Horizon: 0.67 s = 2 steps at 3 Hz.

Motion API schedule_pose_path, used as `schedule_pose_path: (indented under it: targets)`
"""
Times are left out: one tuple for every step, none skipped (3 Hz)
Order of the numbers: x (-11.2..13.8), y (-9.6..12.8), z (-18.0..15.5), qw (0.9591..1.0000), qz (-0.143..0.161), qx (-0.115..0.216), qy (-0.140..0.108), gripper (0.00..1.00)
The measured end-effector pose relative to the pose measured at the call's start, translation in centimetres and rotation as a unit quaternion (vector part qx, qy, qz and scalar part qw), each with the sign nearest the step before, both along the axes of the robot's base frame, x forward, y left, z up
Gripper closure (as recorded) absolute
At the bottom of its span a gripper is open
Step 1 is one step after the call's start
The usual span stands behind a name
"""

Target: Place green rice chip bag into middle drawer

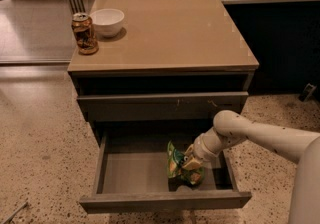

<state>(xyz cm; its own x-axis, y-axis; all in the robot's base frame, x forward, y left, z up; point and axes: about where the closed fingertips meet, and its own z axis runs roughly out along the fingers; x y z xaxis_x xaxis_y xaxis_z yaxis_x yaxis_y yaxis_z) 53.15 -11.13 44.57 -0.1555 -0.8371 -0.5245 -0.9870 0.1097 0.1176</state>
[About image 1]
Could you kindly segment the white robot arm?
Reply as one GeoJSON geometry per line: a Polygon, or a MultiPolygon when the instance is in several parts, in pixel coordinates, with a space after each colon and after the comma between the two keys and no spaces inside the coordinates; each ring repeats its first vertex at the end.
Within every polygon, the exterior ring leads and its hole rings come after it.
{"type": "Polygon", "coordinates": [[[320,224],[320,133],[251,121],[223,110],[185,152],[185,170],[249,140],[297,165],[288,224],[320,224]]]}

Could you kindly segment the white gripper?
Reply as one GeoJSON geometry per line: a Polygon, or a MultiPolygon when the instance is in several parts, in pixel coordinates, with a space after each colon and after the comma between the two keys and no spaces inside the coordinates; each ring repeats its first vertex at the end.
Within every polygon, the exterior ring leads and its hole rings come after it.
{"type": "Polygon", "coordinates": [[[228,146],[228,138],[220,135],[215,128],[200,134],[185,151],[182,168],[188,171],[199,169],[202,162],[209,162],[228,146]]]}

